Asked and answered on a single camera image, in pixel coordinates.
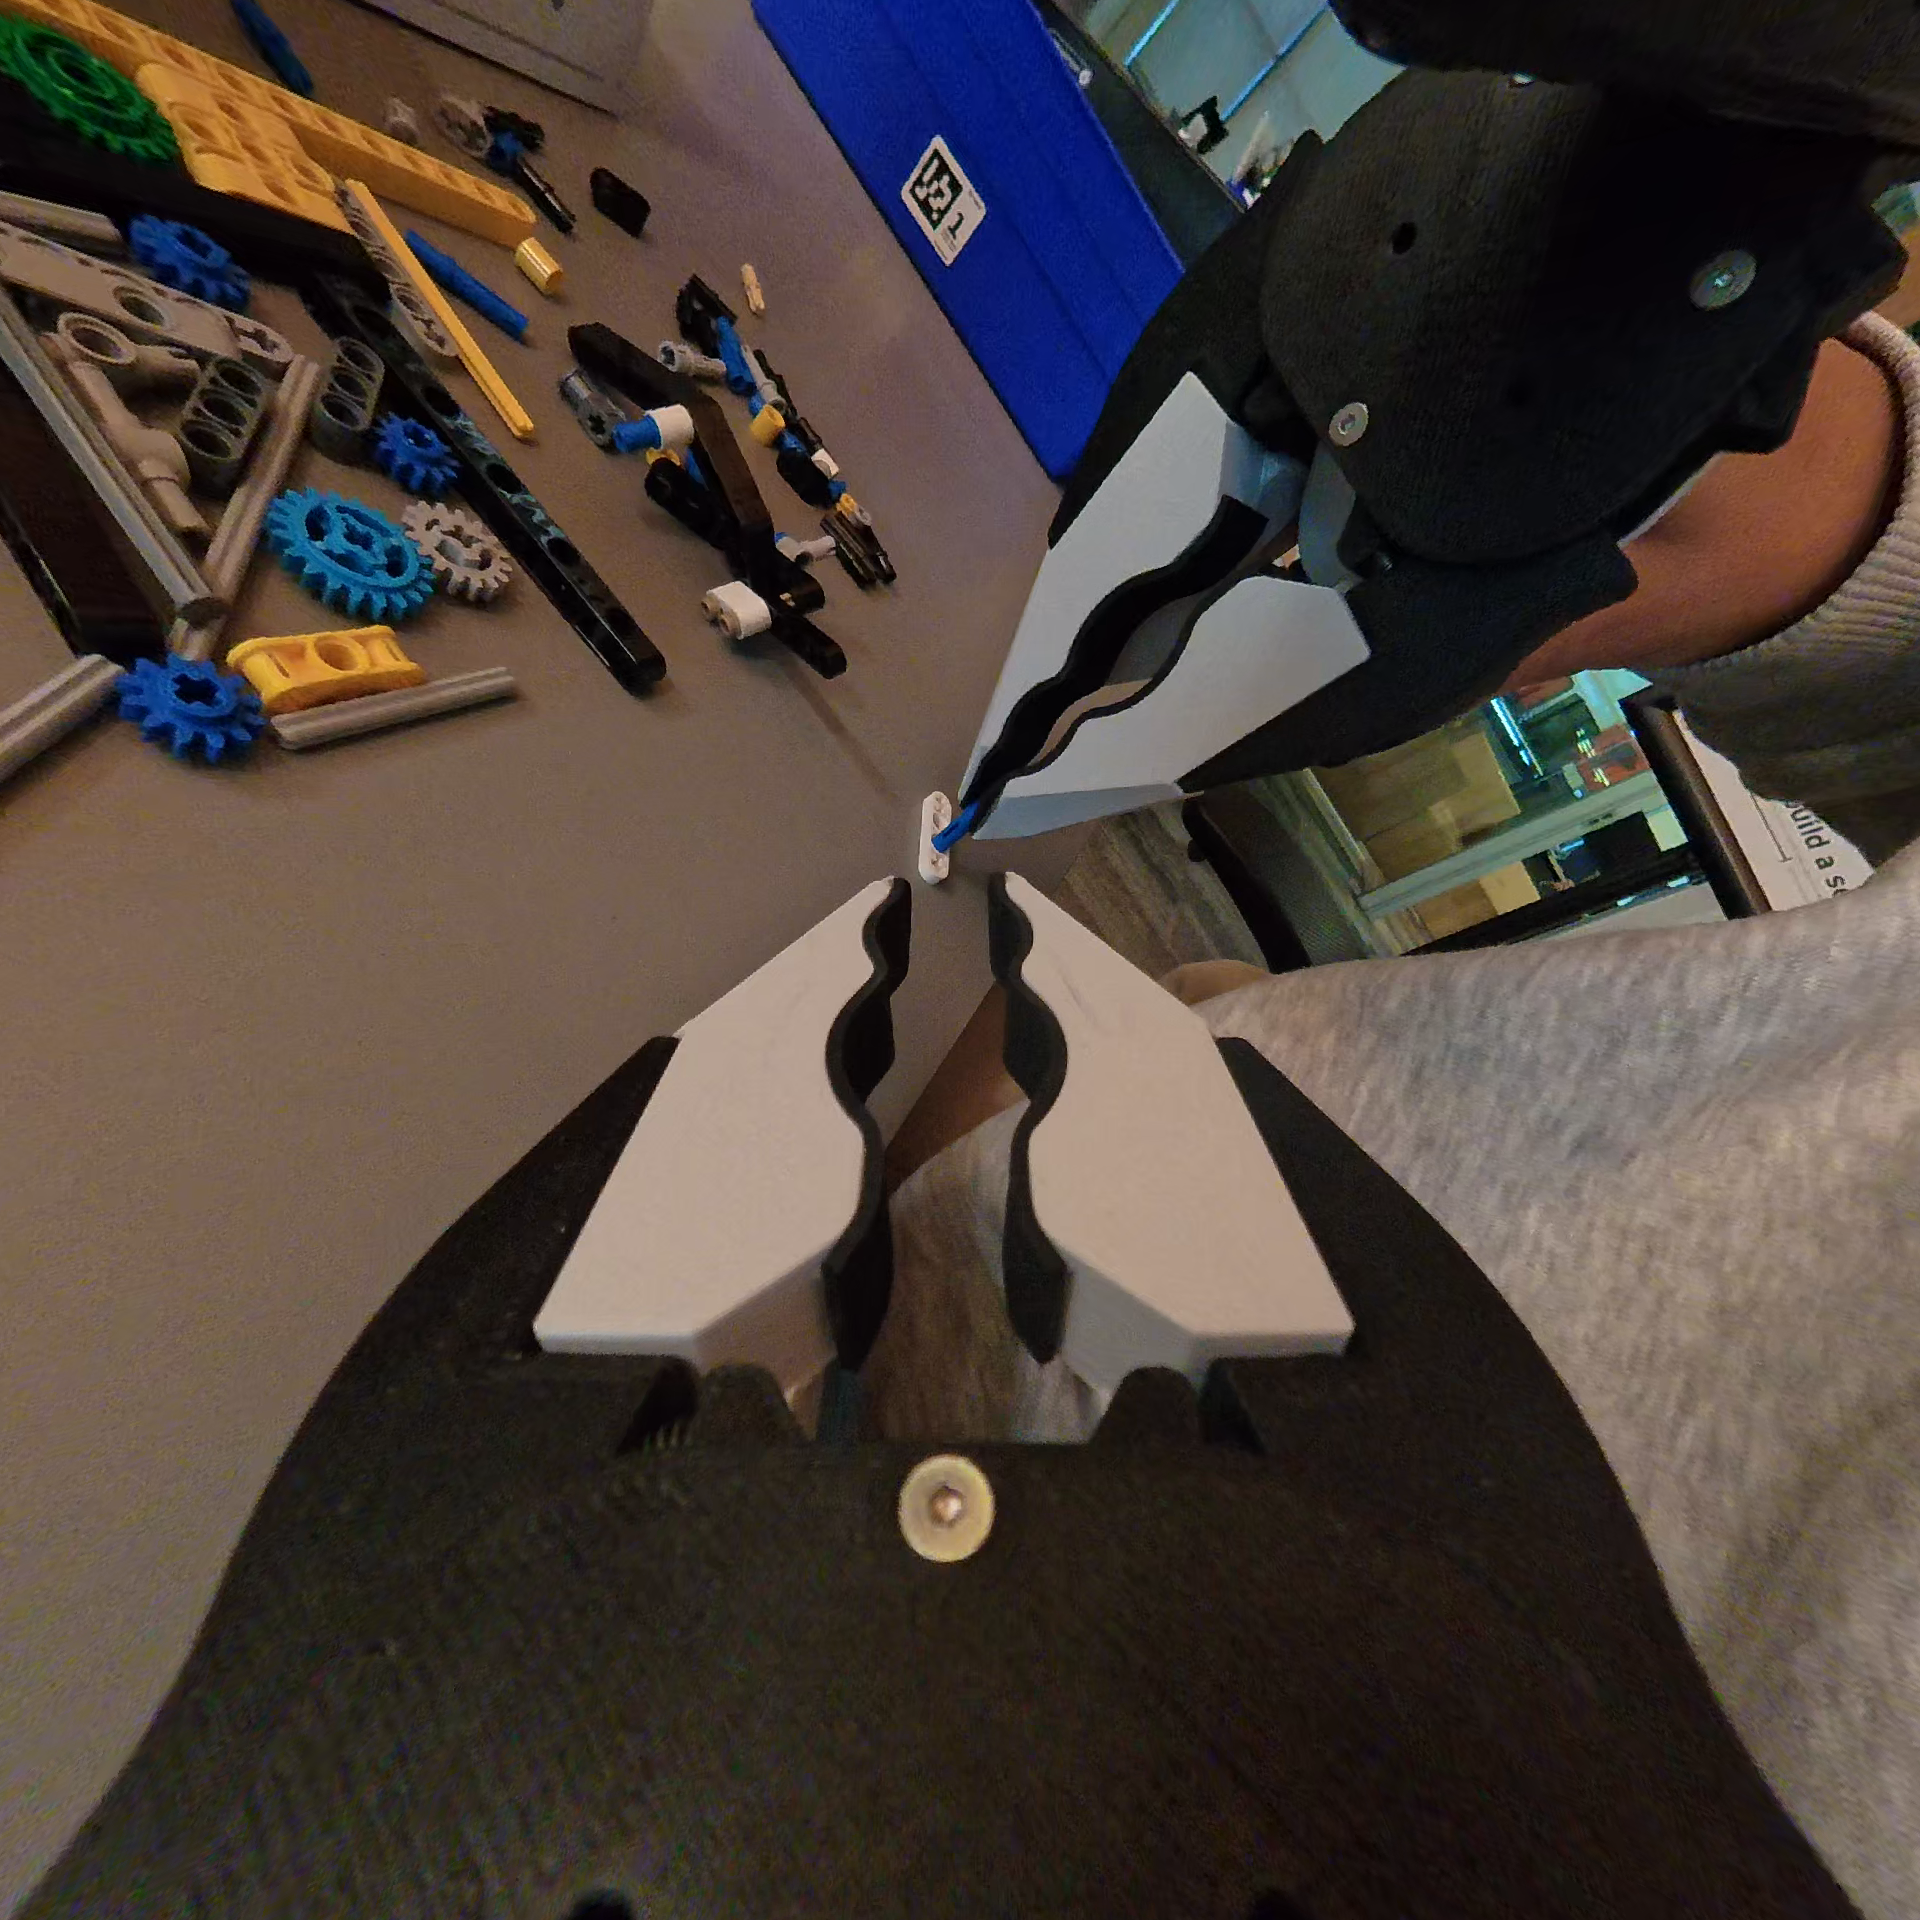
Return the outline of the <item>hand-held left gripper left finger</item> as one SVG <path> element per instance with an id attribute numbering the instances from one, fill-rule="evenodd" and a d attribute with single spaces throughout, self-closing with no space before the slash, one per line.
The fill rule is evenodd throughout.
<path id="1" fill-rule="evenodd" d="M 672 1035 L 536 1317 L 541 1355 L 857 1375 L 893 1294 L 885 1142 L 911 891 L 877 878 Z"/>

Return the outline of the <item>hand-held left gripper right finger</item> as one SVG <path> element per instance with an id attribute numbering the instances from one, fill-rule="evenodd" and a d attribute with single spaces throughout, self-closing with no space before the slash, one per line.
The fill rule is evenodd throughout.
<path id="1" fill-rule="evenodd" d="M 1339 1358 L 1351 1310 L 1205 1020 L 1013 875 L 987 889 L 1002 1292 L 1036 1428 L 1089 1438 L 1128 1379 Z"/>

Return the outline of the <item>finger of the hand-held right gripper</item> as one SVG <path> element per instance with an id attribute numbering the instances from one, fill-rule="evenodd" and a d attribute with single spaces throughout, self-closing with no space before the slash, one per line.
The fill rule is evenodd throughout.
<path id="1" fill-rule="evenodd" d="M 1331 472 L 1261 447 L 1184 374 L 1068 527 L 1051 535 L 971 745 L 956 808 L 993 807 L 1079 719 L 1160 676 L 1197 613 L 1285 573 Z"/>
<path id="2" fill-rule="evenodd" d="M 1343 592 L 1243 579 L 1196 615 L 1155 681 L 1077 719 L 1036 770 L 1007 780 L 971 837 L 1024 840 L 1174 803 L 1188 775 L 1367 658 Z"/>

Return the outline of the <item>pile of lego pieces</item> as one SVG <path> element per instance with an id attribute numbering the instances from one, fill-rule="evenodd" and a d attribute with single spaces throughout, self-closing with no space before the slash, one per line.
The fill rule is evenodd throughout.
<path id="1" fill-rule="evenodd" d="M 229 12 L 274 76 L 234 68 L 445 163 L 410 102 L 347 116 L 261 4 Z M 433 109 L 485 180 L 574 229 L 537 123 Z M 404 225 L 428 214 L 336 197 L 345 233 L 110 157 L 3 76 L 3 549 L 70 651 L 3 709 L 6 782 L 107 712 L 225 767 L 258 739 L 300 752 L 507 702 L 509 671 L 429 679 L 394 630 L 519 573 L 616 684 L 660 684 L 646 630 L 448 388 L 534 444 L 445 299 L 516 340 L 524 317 Z"/>

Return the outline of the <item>person's right forearm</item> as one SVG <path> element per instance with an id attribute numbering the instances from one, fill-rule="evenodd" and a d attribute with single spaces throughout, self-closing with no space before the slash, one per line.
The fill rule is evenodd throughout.
<path id="1" fill-rule="evenodd" d="M 1811 810 L 1877 868 L 1918 835 L 1918 349 L 1876 314 L 1841 340 L 1897 397 L 1902 469 L 1882 535 L 1782 633 L 1655 671 L 1651 686 L 1752 794 Z"/>

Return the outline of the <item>green lego gear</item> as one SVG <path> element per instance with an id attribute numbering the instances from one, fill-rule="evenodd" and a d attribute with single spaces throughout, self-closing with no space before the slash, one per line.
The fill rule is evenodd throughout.
<path id="1" fill-rule="evenodd" d="M 180 167 L 180 138 L 162 111 L 72 36 L 3 16 L 1 73 L 78 143 L 139 167 Z"/>

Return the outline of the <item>person's right hand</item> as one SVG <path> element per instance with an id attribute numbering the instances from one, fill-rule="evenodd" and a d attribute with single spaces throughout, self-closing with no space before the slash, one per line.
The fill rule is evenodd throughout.
<path id="1" fill-rule="evenodd" d="M 1763 642 L 1825 605 L 1885 533 L 1908 469 L 1908 411 L 1864 325 L 1823 343 L 1787 442 L 1724 455 L 1624 546 L 1635 589 L 1573 623 L 1499 684 L 1580 673 L 1645 681 Z"/>

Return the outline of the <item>blue storage bin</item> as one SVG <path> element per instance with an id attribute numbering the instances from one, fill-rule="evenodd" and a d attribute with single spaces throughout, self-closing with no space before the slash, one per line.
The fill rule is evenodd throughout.
<path id="1" fill-rule="evenodd" d="M 1040 6 L 750 10 L 1022 440 L 1061 482 L 1181 267 Z"/>

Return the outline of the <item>white printed sign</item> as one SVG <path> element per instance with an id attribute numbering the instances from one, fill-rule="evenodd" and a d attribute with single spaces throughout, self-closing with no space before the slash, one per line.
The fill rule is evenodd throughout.
<path id="1" fill-rule="evenodd" d="M 1820 814 L 1754 794 L 1725 756 L 1706 747 L 1681 719 L 1675 725 L 1770 911 L 1834 901 L 1872 881 L 1872 862 Z"/>

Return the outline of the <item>black metal post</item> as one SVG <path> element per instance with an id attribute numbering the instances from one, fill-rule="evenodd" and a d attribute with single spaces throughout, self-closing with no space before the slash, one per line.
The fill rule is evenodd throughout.
<path id="1" fill-rule="evenodd" d="M 1687 745 L 1670 702 L 1651 692 L 1629 692 L 1619 702 L 1628 733 L 1683 832 L 1691 866 L 1728 921 L 1771 911 L 1762 876 L 1741 851 L 1720 807 L 1701 761 Z"/>

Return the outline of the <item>yellow lego beam frame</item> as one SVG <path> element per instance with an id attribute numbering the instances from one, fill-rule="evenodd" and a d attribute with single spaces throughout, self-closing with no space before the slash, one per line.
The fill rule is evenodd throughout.
<path id="1" fill-rule="evenodd" d="M 501 248 L 536 231 L 531 206 L 506 186 L 125 15 L 83 2 L 23 2 L 3 4 L 3 18 L 70 36 L 132 81 L 171 125 L 183 173 L 214 195 L 345 233 L 336 191 L 355 183 L 379 202 Z"/>

